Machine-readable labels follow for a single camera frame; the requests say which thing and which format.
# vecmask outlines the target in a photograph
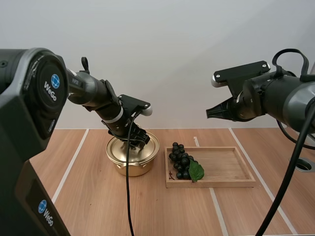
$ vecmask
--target grapes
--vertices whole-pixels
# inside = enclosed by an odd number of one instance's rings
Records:
[[[189,165],[189,160],[188,160],[187,158],[183,158],[183,159],[182,159],[182,165],[183,165],[183,166]]]
[[[172,160],[172,161],[177,161],[176,155],[172,155],[171,160]]]
[[[189,179],[190,175],[189,175],[189,172],[188,171],[184,171],[183,172],[183,178],[184,179]]]
[[[177,170],[177,168],[179,167],[178,163],[174,163],[173,167]]]
[[[189,174],[189,164],[194,161],[193,156],[186,153],[183,144],[173,143],[172,153],[169,154],[169,158],[174,162],[173,167],[177,170],[177,179],[191,179]]]
[[[177,177],[178,179],[181,179],[181,178],[183,178],[183,174],[180,173],[180,172],[178,172],[178,173],[176,174],[176,177]]]
[[[174,147],[173,147],[173,153],[174,153],[175,151],[178,151],[178,150],[179,150],[178,146],[174,146]]]
[[[183,172],[184,168],[181,165],[178,165],[177,170],[178,170],[178,172]]]

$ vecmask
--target wooden tray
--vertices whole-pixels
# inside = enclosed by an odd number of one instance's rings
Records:
[[[166,188],[233,188],[254,187],[256,180],[236,147],[185,147],[205,170],[198,182],[176,178],[177,170],[168,157],[171,147],[165,148]]]

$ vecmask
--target green leaf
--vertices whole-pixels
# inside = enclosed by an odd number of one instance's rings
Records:
[[[201,165],[195,163],[194,161],[190,161],[189,174],[192,181],[197,182],[204,177],[205,170],[202,168]]]

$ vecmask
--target grape stem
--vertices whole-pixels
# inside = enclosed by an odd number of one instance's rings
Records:
[[[172,177],[171,171],[169,171],[169,176],[171,177],[172,180],[175,180],[175,179]]]

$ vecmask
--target black cable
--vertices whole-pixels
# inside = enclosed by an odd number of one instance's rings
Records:
[[[314,136],[314,135],[309,134],[309,136],[310,136],[312,139],[314,139],[314,140],[315,140],[315,136]]]
[[[308,134],[308,130],[309,130],[314,118],[315,118],[315,104],[313,103],[309,109],[308,114],[306,115],[305,122],[303,124],[300,135],[297,139],[296,145],[294,147],[294,150],[293,150],[290,162],[289,162],[289,166],[286,170],[282,184],[279,188],[279,191],[275,197],[275,200],[272,203],[264,221],[262,222],[259,230],[257,231],[256,236],[262,236],[263,235],[263,233],[266,231],[268,225],[270,224],[273,216],[277,212],[277,209],[281,203],[281,200],[284,197],[284,194],[285,194],[285,192],[286,192],[286,190],[290,184],[291,178],[292,178],[294,170],[295,170],[296,163],[299,159],[300,153],[301,153],[302,148],[303,148],[303,143],[305,142],[305,139],[306,139],[307,134]]]
[[[298,53],[298,54],[300,54],[303,57],[303,65],[302,65],[301,75],[307,74],[307,71],[309,69],[309,60],[307,59],[307,57],[304,56],[304,54],[301,53],[300,50],[297,50],[294,48],[288,48],[288,49],[283,49],[283,50],[277,52],[277,54],[275,54],[274,58],[272,58],[272,64],[276,67],[276,73],[274,75],[274,78],[278,78],[278,77],[283,76],[282,67],[277,64],[277,60],[278,60],[279,56],[284,54],[284,53]]]
[[[126,186],[127,186],[127,207],[128,207],[128,221],[130,226],[130,232],[131,235],[134,236],[133,228],[132,228],[132,221],[131,221],[131,215],[130,215],[130,192],[129,192],[129,149],[130,149],[130,135],[131,135],[131,129],[132,124],[136,117],[140,114],[140,112],[136,113],[130,123],[130,128],[128,131],[128,139],[127,139],[127,153],[126,153]]]
[[[294,142],[296,143],[297,141],[292,138],[287,132],[286,130],[284,129],[284,127],[282,126],[282,123],[280,121],[277,120],[277,123],[278,123],[278,126],[280,128],[280,130],[283,132],[283,134],[291,141],[291,142]],[[307,144],[303,144],[303,147],[304,148],[307,148],[307,149],[310,149],[310,150],[315,150],[315,147],[313,146],[310,146],[310,145],[307,145]]]

